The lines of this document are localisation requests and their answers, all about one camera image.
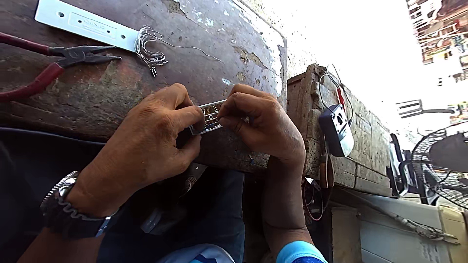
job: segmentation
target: wrist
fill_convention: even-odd
[[[135,191],[123,189],[110,175],[90,164],[78,176],[66,201],[78,212],[100,218],[112,215]]]

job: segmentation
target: pliers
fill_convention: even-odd
[[[71,67],[75,64],[98,64],[113,59],[121,59],[121,57],[93,55],[103,52],[109,48],[114,48],[115,46],[77,46],[69,48],[49,47],[2,32],[0,32],[0,43],[17,46],[46,56],[65,57],[47,66],[47,68],[45,68],[29,85],[19,87],[12,91],[0,92],[0,102],[9,102],[27,98],[45,90],[45,88],[51,84],[54,79],[63,73],[65,68]]]

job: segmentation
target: hole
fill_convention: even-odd
[[[342,118],[342,117],[338,116],[338,117],[336,118],[336,120],[338,121],[338,123],[339,123],[340,125],[343,125],[343,118]]]

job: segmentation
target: thin white wire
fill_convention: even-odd
[[[141,60],[143,60],[145,63],[147,63],[149,66],[153,66],[153,65],[162,66],[162,65],[169,62],[169,61],[166,60],[166,57],[164,56],[164,53],[162,53],[161,51],[153,52],[153,51],[150,51],[150,50],[148,50],[146,48],[147,43],[156,42],[158,40],[160,40],[160,41],[162,41],[162,42],[164,42],[164,43],[166,43],[166,44],[168,44],[168,45],[170,45],[172,47],[197,49],[197,50],[200,50],[201,52],[203,52],[203,54],[205,54],[206,56],[214,58],[217,61],[221,61],[221,59],[219,59],[219,58],[217,58],[215,56],[208,55],[203,50],[201,50],[201,49],[199,49],[197,47],[194,47],[194,46],[187,46],[187,47],[177,46],[177,45],[173,45],[171,43],[168,43],[168,42],[166,42],[165,40],[162,39],[162,34],[160,32],[152,29],[149,26],[144,26],[138,31],[137,39],[135,40],[135,52],[138,55],[138,57]]]

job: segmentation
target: hand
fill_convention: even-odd
[[[137,190],[182,173],[198,156],[201,136],[178,149],[177,134],[202,118],[182,84],[149,95],[83,169],[67,200],[81,213],[106,216]]]
[[[221,106],[218,118],[223,127],[240,135],[252,151],[275,156],[286,164],[304,165],[304,140],[270,94],[237,84]]]

